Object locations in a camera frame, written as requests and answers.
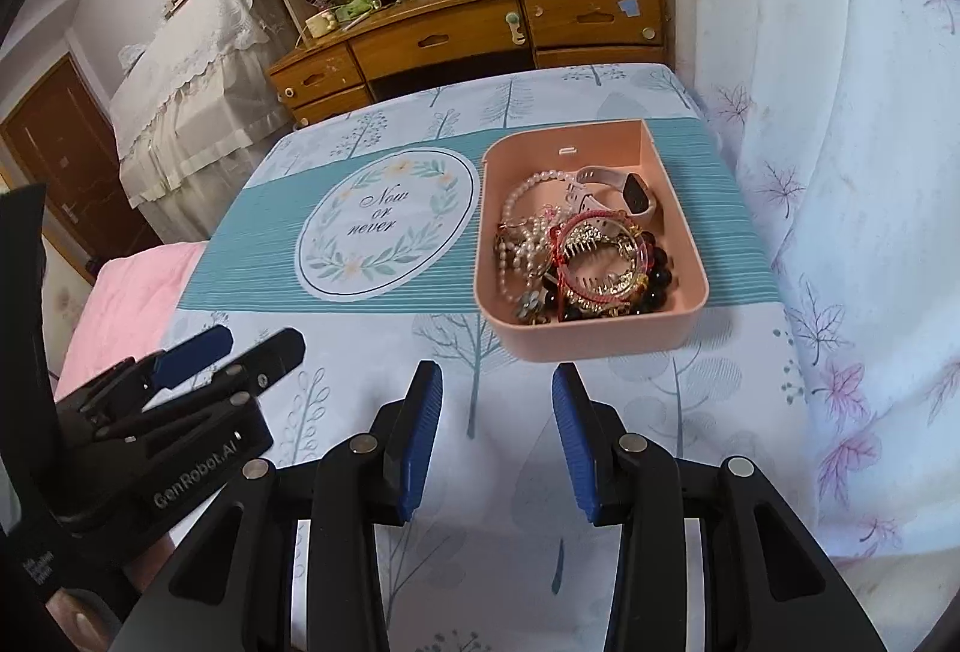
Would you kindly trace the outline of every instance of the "white curtain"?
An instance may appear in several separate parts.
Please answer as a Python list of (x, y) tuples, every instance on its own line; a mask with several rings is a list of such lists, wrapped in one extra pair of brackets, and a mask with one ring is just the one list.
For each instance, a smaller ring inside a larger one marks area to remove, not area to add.
[(802, 357), (809, 522), (912, 649), (960, 584), (960, 0), (676, 0), (675, 21)]

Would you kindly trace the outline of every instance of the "bed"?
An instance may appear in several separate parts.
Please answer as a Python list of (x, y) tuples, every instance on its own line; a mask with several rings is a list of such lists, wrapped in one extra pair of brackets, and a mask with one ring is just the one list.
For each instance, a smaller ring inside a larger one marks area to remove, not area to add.
[[(637, 117), (653, 131), (712, 294), (688, 345), (580, 362), (584, 383), (628, 428), (676, 454), (714, 464), (733, 453), (751, 457), (813, 523), (808, 415), (784, 307), (736, 183), (693, 99), (664, 66), (474, 80), (297, 131), (256, 169), (191, 275), (166, 345), (214, 323), (230, 328), (234, 353), (285, 326), (304, 333), (304, 364), (261, 398), (275, 438), (267, 456), (277, 465), (319, 458), (365, 430), (378, 406), (406, 392), (421, 358), (443, 368), (424, 503), (406, 528), (377, 533), (394, 649), (601, 648), (618, 535), (592, 528), (576, 508), (550, 406), (553, 366), (515, 361), (477, 312), (477, 212), (419, 275), (408, 277), (400, 262), (372, 280), (345, 254), (337, 291), (319, 299), (302, 264), (325, 220), (317, 208), (377, 174), (402, 183), (436, 157), (459, 161), (475, 178), (491, 142), (523, 128)], [(299, 549), (301, 644), (305, 568)], [(693, 617), (696, 638), (702, 614)]]
[(291, 130), (265, 70), (295, 39), (281, 0), (189, 0), (113, 95), (120, 182), (164, 243), (207, 240)]

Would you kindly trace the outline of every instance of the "oval label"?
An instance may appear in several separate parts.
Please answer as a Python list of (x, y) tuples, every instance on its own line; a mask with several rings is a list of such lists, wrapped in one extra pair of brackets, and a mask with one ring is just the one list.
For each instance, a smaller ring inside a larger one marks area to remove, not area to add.
[(457, 242), (479, 196), (476, 168), (457, 152), (411, 149), (373, 161), (313, 209), (296, 240), (296, 277), (326, 301), (389, 292)]

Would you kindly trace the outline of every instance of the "bedsheet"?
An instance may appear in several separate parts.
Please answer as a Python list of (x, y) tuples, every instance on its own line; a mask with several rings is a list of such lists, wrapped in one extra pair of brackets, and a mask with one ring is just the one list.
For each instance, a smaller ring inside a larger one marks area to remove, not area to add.
[[(522, 128), (637, 117), (653, 131), (712, 294), (684, 347), (579, 362), (584, 383), (677, 455), (751, 457), (813, 522), (808, 414), (784, 307), (736, 183), (664, 66), (474, 80), (293, 133), (240, 193), (184, 291), (168, 344), (213, 323), (232, 330), (234, 353), (285, 326), (304, 333), (304, 364), (260, 399), (277, 465), (366, 430), (404, 395), (419, 360), (440, 363), (424, 502), (405, 528), (377, 531), (392, 649), (603, 646), (618, 531), (594, 529), (576, 507), (550, 404), (554, 366), (510, 357), (477, 312), (477, 171), (493, 141)], [(391, 216), (377, 215), (384, 206)], [(371, 219), (373, 230), (358, 230)], [(295, 641), (305, 570), (299, 546)], [(691, 648), (702, 638), (697, 606), (691, 591)]]
[(205, 247), (205, 242), (174, 243), (104, 265), (67, 349), (58, 401), (120, 360), (160, 348)]

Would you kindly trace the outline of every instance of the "black bead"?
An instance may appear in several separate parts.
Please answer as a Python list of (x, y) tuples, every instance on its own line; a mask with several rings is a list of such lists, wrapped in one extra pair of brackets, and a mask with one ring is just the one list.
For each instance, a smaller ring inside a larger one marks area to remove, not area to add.
[(666, 305), (666, 292), (663, 289), (648, 289), (643, 296), (643, 302), (651, 311), (659, 311)]
[(655, 289), (666, 289), (673, 280), (673, 274), (666, 268), (654, 268), (650, 274), (650, 286)]

